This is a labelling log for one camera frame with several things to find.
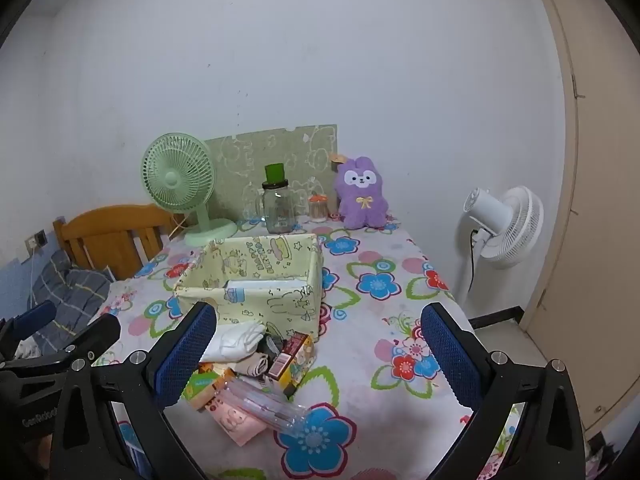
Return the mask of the green orange snack box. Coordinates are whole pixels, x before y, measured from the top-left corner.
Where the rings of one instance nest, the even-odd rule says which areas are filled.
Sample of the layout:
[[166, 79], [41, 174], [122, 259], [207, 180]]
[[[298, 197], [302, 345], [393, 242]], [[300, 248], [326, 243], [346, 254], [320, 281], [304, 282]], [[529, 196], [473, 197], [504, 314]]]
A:
[[201, 411], [213, 400], [224, 381], [234, 376], [234, 371], [226, 364], [201, 362], [182, 390], [182, 397], [194, 410]]

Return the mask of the pink tissue packet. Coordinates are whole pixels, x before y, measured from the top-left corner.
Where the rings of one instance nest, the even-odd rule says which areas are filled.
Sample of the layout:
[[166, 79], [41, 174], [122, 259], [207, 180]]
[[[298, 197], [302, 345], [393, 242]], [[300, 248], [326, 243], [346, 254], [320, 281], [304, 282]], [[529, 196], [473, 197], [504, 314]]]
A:
[[219, 393], [214, 394], [205, 408], [216, 424], [236, 445], [246, 445], [267, 429], [261, 420], [227, 403]]

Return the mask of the floral tablecloth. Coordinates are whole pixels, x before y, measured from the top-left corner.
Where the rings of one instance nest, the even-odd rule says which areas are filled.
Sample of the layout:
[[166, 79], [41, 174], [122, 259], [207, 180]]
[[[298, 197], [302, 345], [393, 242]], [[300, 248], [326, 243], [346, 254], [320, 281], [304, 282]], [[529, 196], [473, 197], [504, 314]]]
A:
[[423, 339], [421, 311], [438, 301], [458, 323], [466, 316], [396, 221], [306, 230], [322, 245], [323, 297], [317, 359], [295, 396], [310, 411], [302, 436], [265, 430], [237, 445], [186, 401], [167, 417], [213, 479], [424, 479], [471, 413]]

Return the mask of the yellow cartoon storage box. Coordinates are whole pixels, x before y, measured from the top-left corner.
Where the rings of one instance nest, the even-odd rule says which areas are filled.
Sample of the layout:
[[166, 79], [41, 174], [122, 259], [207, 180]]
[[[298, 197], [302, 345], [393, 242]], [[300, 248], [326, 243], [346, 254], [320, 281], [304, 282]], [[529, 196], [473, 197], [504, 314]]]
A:
[[323, 257], [314, 234], [232, 237], [209, 243], [174, 285], [183, 309], [199, 301], [220, 324], [255, 321], [288, 338], [319, 338]]

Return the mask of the red yellow carton box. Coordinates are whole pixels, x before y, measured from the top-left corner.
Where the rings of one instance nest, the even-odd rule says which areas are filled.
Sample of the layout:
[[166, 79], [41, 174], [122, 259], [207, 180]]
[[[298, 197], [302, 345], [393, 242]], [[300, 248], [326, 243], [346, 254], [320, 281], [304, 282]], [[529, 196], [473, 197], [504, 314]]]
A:
[[310, 335], [296, 332], [285, 341], [282, 351], [265, 374], [270, 388], [291, 399], [314, 365], [316, 349]]

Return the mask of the white standing fan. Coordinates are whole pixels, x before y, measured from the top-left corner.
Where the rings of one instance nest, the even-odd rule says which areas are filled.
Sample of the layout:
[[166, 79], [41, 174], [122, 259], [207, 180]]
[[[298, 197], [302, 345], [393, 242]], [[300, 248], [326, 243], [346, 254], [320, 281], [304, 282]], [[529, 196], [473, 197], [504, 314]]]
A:
[[499, 270], [517, 266], [532, 252], [544, 224], [541, 199], [524, 185], [500, 197], [474, 188], [463, 204], [463, 217], [474, 226], [469, 236], [469, 263], [461, 274], [457, 303], [464, 306], [480, 260]]

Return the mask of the wall power socket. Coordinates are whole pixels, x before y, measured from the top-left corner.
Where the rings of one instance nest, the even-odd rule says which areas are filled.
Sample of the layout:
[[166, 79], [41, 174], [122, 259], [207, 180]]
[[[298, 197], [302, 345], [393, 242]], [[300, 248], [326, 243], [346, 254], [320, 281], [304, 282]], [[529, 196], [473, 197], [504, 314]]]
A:
[[47, 234], [43, 230], [35, 233], [34, 235], [30, 236], [27, 240], [25, 240], [25, 247], [30, 254], [43, 248], [47, 244], [48, 244]]

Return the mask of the glass mason jar mug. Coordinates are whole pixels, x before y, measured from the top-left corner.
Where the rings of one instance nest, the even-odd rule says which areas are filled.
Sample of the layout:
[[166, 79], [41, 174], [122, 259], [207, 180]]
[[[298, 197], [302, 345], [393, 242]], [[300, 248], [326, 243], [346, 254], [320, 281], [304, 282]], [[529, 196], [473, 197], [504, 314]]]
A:
[[255, 208], [270, 234], [286, 234], [294, 230], [295, 208], [288, 180], [264, 182], [262, 194], [256, 197]]

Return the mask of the toothpick jar orange lid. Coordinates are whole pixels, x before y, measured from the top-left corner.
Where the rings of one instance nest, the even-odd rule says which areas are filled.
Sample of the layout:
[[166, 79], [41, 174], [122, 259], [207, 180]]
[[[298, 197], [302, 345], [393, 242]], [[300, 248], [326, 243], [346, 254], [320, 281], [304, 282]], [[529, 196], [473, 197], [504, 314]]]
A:
[[312, 194], [308, 198], [309, 220], [312, 222], [323, 222], [329, 218], [328, 196], [322, 194]]

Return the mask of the green cartoon patterned board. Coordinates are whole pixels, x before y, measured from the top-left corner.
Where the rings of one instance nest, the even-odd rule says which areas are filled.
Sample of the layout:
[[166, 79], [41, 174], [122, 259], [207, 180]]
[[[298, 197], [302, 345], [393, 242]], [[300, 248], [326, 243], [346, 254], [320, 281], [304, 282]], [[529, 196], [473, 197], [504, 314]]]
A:
[[328, 198], [336, 211], [331, 156], [337, 152], [337, 126], [318, 125], [254, 131], [205, 142], [215, 169], [215, 189], [208, 202], [213, 218], [250, 220], [266, 180], [265, 166], [282, 164], [298, 214], [308, 211], [308, 198]]

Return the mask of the clear plastic tube pack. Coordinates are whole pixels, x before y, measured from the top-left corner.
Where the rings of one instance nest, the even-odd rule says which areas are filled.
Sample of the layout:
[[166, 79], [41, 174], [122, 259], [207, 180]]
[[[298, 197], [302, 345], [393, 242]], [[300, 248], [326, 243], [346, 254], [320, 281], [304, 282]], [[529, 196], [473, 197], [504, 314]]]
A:
[[259, 419], [280, 434], [295, 436], [305, 428], [308, 415], [306, 408], [262, 391], [241, 379], [226, 379], [218, 396], [224, 403]]

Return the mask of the beige door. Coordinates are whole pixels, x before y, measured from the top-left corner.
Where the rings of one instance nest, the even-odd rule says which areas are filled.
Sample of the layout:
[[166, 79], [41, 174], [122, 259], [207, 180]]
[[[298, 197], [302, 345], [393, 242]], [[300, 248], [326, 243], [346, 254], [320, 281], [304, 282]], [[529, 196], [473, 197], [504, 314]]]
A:
[[639, 392], [639, 53], [605, 0], [542, 0], [558, 49], [558, 213], [522, 327], [561, 360], [592, 436]]

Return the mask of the green cup on jar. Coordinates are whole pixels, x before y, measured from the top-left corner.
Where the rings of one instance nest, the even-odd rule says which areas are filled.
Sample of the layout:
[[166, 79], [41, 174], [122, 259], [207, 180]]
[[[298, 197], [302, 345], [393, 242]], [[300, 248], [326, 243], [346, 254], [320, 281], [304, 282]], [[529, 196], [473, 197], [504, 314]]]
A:
[[280, 184], [286, 180], [285, 169], [282, 162], [275, 162], [265, 166], [266, 185]]

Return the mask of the grey plaid pillow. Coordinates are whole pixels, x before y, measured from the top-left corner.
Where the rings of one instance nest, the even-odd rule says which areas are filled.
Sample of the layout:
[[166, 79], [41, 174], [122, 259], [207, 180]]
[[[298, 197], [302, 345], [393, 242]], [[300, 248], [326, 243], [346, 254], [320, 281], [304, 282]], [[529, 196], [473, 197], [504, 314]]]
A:
[[54, 320], [34, 335], [43, 356], [64, 349], [86, 328], [107, 300], [112, 283], [106, 271], [81, 269], [62, 249], [51, 256], [32, 286], [35, 304], [49, 300], [56, 307]]

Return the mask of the white cloth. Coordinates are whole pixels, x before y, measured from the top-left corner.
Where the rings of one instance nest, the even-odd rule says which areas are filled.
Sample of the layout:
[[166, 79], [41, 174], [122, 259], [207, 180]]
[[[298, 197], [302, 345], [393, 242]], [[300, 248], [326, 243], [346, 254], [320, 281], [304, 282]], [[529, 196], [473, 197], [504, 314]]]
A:
[[218, 325], [202, 357], [202, 362], [233, 363], [251, 356], [266, 333], [259, 322]]

